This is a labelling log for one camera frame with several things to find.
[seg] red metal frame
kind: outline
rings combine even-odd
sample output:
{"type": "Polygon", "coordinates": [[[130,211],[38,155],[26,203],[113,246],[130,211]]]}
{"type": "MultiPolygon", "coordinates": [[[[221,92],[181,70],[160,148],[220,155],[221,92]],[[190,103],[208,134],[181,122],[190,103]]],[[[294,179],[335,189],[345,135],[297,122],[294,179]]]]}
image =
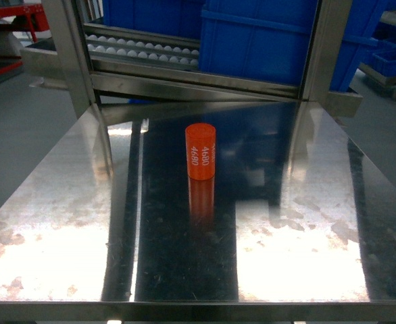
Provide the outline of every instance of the red metal frame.
{"type": "MultiPolygon", "coordinates": [[[[14,5],[10,7],[0,7],[0,19],[11,16],[25,16],[27,25],[20,26],[0,26],[0,30],[15,30],[15,31],[30,31],[31,37],[34,42],[37,42],[36,31],[42,32],[49,29],[45,12],[43,11],[43,6],[41,4],[28,4],[28,5],[14,5]]],[[[0,57],[0,59],[10,59],[11,57],[0,57]]],[[[0,69],[0,75],[9,72],[15,68],[22,65],[22,61],[17,61],[8,66],[0,69]]]]}

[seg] row of white balls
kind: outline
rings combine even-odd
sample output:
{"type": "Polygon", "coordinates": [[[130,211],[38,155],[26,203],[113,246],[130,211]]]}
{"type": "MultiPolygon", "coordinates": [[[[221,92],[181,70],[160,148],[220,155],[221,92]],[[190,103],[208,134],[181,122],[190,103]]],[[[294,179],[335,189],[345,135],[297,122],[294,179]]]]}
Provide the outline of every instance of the row of white balls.
{"type": "Polygon", "coordinates": [[[170,45],[162,46],[160,44],[157,45],[153,45],[152,43],[145,44],[143,42],[135,42],[133,40],[125,41],[123,38],[115,39],[114,37],[106,38],[105,36],[97,37],[96,35],[90,35],[87,37],[87,39],[89,39],[90,41],[98,40],[101,42],[117,43],[119,45],[128,45],[128,46],[144,47],[146,49],[159,49],[165,51],[173,51],[176,53],[199,55],[199,51],[196,49],[193,49],[191,51],[190,49],[181,49],[180,47],[172,48],[170,45]]]}
{"type": "Polygon", "coordinates": [[[172,63],[181,63],[181,64],[190,64],[190,65],[198,65],[197,59],[187,59],[186,57],[177,57],[171,56],[168,57],[167,55],[157,55],[155,53],[147,54],[146,52],[136,52],[136,51],[127,51],[126,49],[118,49],[116,50],[113,47],[108,47],[107,49],[99,45],[98,47],[94,47],[92,44],[87,45],[89,51],[96,51],[100,53],[108,53],[108,54],[117,54],[129,57],[139,57],[141,59],[154,59],[159,61],[165,62],[172,62],[172,63]]]}

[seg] orange cylinder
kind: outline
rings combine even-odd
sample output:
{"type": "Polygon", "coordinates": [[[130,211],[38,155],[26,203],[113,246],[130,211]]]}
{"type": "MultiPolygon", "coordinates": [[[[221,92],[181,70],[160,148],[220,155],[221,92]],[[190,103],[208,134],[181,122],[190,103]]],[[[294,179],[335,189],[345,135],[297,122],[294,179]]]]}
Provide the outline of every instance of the orange cylinder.
{"type": "Polygon", "coordinates": [[[194,180],[208,180],[215,174],[216,129],[210,124],[186,128],[187,174],[194,180]]]}

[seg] stainless steel table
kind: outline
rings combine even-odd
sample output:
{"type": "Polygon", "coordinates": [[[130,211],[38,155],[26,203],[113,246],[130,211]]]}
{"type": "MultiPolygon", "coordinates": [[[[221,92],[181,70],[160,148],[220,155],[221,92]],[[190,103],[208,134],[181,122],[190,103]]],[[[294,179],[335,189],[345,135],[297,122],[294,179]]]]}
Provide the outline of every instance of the stainless steel table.
{"type": "Polygon", "coordinates": [[[0,209],[0,320],[396,321],[396,189],[319,104],[100,120],[0,209]],[[187,177],[195,122],[217,129],[208,182],[187,177]]]}

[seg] gray floor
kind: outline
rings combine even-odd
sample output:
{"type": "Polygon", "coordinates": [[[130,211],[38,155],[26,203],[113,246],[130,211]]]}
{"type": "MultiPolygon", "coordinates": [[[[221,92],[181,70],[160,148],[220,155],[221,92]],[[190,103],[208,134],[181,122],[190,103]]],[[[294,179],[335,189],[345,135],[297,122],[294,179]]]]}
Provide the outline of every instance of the gray floor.
{"type": "MultiPolygon", "coordinates": [[[[0,83],[0,207],[76,121],[68,92],[29,87],[35,80],[0,83]]],[[[396,186],[396,102],[362,72],[351,87],[364,100],[345,130],[396,186]]]]}
{"type": "Polygon", "coordinates": [[[0,83],[0,207],[76,121],[68,92],[33,81],[20,74],[0,83]]]}

